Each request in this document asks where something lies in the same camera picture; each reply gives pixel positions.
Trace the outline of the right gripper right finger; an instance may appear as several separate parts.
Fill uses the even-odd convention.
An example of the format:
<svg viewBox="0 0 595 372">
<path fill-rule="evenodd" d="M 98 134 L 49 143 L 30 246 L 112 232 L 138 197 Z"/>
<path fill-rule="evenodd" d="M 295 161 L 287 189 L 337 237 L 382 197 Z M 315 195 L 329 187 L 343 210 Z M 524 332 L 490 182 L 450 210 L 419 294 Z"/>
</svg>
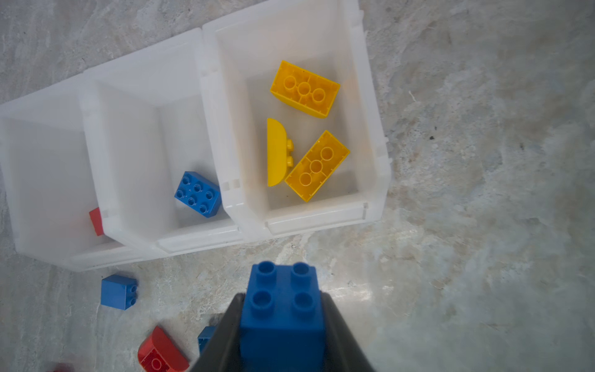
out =
<svg viewBox="0 0 595 372">
<path fill-rule="evenodd" d="M 325 321 L 322 371 L 374 371 L 330 294 L 321 293 Z"/>
</svg>

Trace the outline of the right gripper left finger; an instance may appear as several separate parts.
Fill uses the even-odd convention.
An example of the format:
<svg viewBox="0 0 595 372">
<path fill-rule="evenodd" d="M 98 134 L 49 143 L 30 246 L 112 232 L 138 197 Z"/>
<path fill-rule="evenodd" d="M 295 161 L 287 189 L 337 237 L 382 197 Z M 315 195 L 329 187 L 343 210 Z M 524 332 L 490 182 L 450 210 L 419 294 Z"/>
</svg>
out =
<svg viewBox="0 0 595 372">
<path fill-rule="evenodd" d="M 240 321 L 246 295 L 236 294 L 215 328 L 204 353 L 189 371 L 242 371 Z"/>
</svg>

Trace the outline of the blue tall lego brick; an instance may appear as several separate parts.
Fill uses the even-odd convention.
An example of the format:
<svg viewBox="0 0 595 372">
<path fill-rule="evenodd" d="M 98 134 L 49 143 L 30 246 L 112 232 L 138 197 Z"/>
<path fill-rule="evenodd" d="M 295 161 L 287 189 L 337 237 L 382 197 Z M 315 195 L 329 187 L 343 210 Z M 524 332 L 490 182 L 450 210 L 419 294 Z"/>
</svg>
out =
<svg viewBox="0 0 595 372">
<path fill-rule="evenodd" d="M 315 267 L 254 264 L 240 320 L 245 371 L 320 371 L 325 321 Z"/>
</svg>

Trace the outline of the blue square lego brick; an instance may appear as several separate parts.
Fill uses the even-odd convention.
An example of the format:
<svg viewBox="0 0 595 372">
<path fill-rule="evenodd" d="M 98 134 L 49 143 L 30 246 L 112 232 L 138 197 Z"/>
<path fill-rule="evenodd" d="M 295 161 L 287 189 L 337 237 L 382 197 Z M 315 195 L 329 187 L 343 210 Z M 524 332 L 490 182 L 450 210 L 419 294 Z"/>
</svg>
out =
<svg viewBox="0 0 595 372">
<path fill-rule="evenodd" d="M 184 172 L 175 198 L 205 218 L 212 218 L 222 204 L 220 188 L 194 171 Z"/>
</svg>

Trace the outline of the red long lego brick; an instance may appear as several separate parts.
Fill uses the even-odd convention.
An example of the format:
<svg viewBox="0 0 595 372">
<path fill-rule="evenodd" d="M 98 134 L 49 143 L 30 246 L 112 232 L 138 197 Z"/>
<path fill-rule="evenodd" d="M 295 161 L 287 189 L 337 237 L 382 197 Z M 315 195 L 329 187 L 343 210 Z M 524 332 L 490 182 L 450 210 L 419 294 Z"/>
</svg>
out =
<svg viewBox="0 0 595 372">
<path fill-rule="evenodd" d="M 95 208 L 93 210 L 91 210 L 89 212 L 89 217 L 91 220 L 91 223 L 93 225 L 95 234 L 97 237 L 101 237 L 103 235 L 105 235 L 104 233 L 104 229 L 103 229 L 103 224 L 102 224 L 102 215 L 101 215 L 101 211 L 99 208 Z"/>
</svg>

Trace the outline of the yellow long lego brick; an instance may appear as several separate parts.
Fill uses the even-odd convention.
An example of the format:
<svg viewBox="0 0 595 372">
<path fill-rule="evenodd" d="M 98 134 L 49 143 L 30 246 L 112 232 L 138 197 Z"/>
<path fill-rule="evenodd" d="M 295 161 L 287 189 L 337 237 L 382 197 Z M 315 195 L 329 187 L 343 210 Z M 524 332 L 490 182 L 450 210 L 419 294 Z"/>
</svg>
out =
<svg viewBox="0 0 595 372">
<path fill-rule="evenodd" d="M 350 150 L 326 130 L 284 181 L 309 202 L 349 155 Z"/>
<path fill-rule="evenodd" d="M 298 111 L 325 119 L 339 90 L 339 83 L 282 60 L 270 92 Z"/>
</svg>

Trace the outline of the yellow curved lego brick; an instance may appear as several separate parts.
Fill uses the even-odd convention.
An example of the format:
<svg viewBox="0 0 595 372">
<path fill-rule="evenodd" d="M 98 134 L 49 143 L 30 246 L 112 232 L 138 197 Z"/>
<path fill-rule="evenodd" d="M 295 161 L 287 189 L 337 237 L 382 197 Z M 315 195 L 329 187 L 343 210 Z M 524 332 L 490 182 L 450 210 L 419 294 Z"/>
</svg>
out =
<svg viewBox="0 0 595 372">
<path fill-rule="evenodd" d="M 267 185 L 280 184 L 294 166 L 291 152 L 293 141 L 288 137 L 284 126 L 276 119 L 267 120 Z"/>
</svg>

